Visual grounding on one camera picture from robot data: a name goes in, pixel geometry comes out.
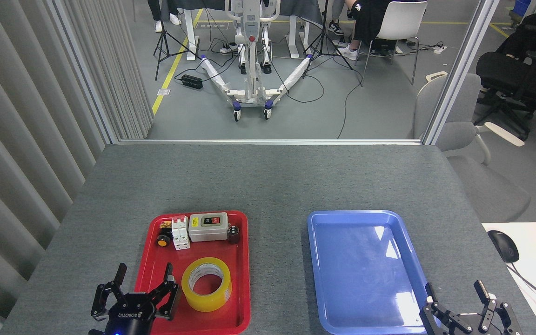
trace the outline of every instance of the glass partition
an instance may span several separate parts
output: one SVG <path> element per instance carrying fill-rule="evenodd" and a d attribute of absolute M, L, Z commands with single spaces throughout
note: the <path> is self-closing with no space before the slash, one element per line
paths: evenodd
<path fill-rule="evenodd" d="M 258 61 L 249 66 L 252 54 L 238 45 L 229 47 L 242 41 L 236 40 L 236 23 L 224 10 L 224 2 L 161 0 L 165 34 L 155 32 L 157 24 L 149 6 L 153 2 L 121 0 L 153 114 L 149 131 L 136 140 L 423 140 L 432 144 L 444 122 L 441 112 L 453 103 L 464 74 L 473 72 L 478 55 L 493 51 L 508 36 L 502 28 L 510 27 L 509 7 L 513 6 L 508 0 L 429 0 L 415 34 L 418 39 L 376 39 L 371 48 L 361 45 L 355 61 L 335 50 L 352 40 L 355 27 L 346 5 L 336 16 L 337 2 L 328 1 L 323 33 L 324 0 L 282 0 L 281 15 L 266 24 L 255 45 L 246 45 L 256 48 L 253 54 Z M 172 4 L 178 5 L 176 11 Z M 333 16 L 338 17 L 337 26 L 332 25 L 336 23 Z M 338 27 L 342 36 L 330 31 Z M 196 49 L 196 56 L 186 47 Z M 165 54 L 159 62 L 160 52 Z M 304 61 L 306 54 L 314 55 L 311 61 Z M 201 57 L 211 68 L 202 66 Z M 242 61 L 248 64 L 240 66 Z M 307 70 L 294 82 L 291 74 L 296 68 L 305 69 L 304 63 L 309 63 Z M 247 73 L 254 70 L 259 74 L 255 82 Z M 440 74 L 449 74 L 448 81 L 436 98 L 439 103 L 432 110 L 433 122 L 425 136 L 413 127 L 415 99 L 428 78 Z M 251 82 L 261 89 L 253 90 Z M 263 103 L 269 97 L 279 100 L 266 115 Z M 240 111 L 234 100 L 242 105 Z"/>

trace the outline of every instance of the white circuit breaker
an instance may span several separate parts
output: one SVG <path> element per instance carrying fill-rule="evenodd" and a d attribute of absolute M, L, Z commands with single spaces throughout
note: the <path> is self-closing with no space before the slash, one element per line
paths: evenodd
<path fill-rule="evenodd" d="M 175 249 L 189 249 L 188 217 L 181 215 L 173 216 L 171 219 L 173 221 L 171 232 L 173 233 L 173 245 L 175 245 Z"/>

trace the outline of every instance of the blue tray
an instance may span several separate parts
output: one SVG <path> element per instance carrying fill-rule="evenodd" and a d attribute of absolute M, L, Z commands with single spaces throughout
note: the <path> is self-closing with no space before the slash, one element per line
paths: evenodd
<path fill-rule="evenodd" d="M 426 334 L 425 276 L 398 214 L 313 212 L 307 218 L 322 327 L 335 335 Z"/>

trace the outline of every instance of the patient lift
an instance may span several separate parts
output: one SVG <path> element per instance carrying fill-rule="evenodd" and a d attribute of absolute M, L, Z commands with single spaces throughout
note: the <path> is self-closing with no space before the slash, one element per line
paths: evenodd
<path fill-rule="evenodd" d="M 225 83 L 204 55 L 202 55 L 201 65 L 225 95 L 226 101 L 232 104 L 235 121 L 240 120 L 242 107 L 261 106 L 264 106 L 264 119 L 268 120 L 272 115 L 272 106 L 304 74 L 309 66 L 311 55 L 307 55 L 278 89 L 266 89 L 262 84 L 261 73 L 272 72 L 268 28 L 270 22 L 280 15 L 281 0 L 225 0 L 225 12 L 234 21 L 241 73 L 247 75 L 245 90 L 230 89 L 230 84 Z M 257 42 L 259 41 L 262 48 L 261 62 L 257 57 Z"/>

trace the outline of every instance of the tripod stand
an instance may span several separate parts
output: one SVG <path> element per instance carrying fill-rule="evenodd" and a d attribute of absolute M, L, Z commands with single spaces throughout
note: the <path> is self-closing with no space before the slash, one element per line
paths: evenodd
<path fill-rule="evenodd" d="M 334 44 L 334 41 L 332 41 L 332 38 L 328 36 L 326 32 L 326 13 L 328 12 L 328 0 L 326 0 L 326 6 L 324 8 L 324 11 L 322 12 L 322 31 L 320 34 L 311 42 L 311 44 L 304 50 L 304 53 L 307 54 L 307 51 L 309 49 L 312 49 L 314 52 L 311 54 L 310 64 L 307 66 L 305 72 L 303 73 L 303 77 L 305 78 L 307 70 L 311 66 L 311 62 L 313 62 L 314 59 L 317 59 L 317 57 L 320 56 L 332 56 L 332 57 L 342 57 L 342 60 L 344 60 L 345 64 L 347 64 L 348 68 L 350 70 L 353 70 L 351 67 L 351 64 L 347 61 L 347 59 L 340 53 L 336 45 Z M 332 46 L 334 46 L 335 53 L 324 53 L 324 43 L 328 40 Z"/>
<path fill-rule="evenodd" d="M 183 43 L 179 42 L 175 37 L 173 37 L 171 34 L 169 34 L 167 32 L 167 30 L 164 28 L 164 22 L 162 22 L 162 20 L 160 21 L 160 24 L 162 26 L 162 32 L 160 34 L 160 37 L 158 38 L 157 46 L 155 47 L 154 53 L 153 53 L 153 56 L 155 56 L 156 52 L 158 51 L 157 72 L 156 72 L 156 75 L 154 77 L 154 81 L 156 81 L 158 79 L 158 68 L 160 66 L 160 63 L 162 61 L 164 61 L 165 59 L 168 59 L 168 57 L 172 57 L 172 56 L 179 55 L 179 54 L 184 54 L 184 53 L 192 53 L 193 55 L 196 56 L 197 59 L 202 60 L 202 58 L 200 56 L 198 56 L 198 53 L 194 53 L 188 47 L 183 45 Z M 179 51 L 178 53 L 174 53 L 174 54 L 169 53 L 167 35 L 170 38 L 172 38 L 173 40 L 175 40 L 175 42 L 179 43 L 179 45 L 184 47 L 185 50 Z"/>

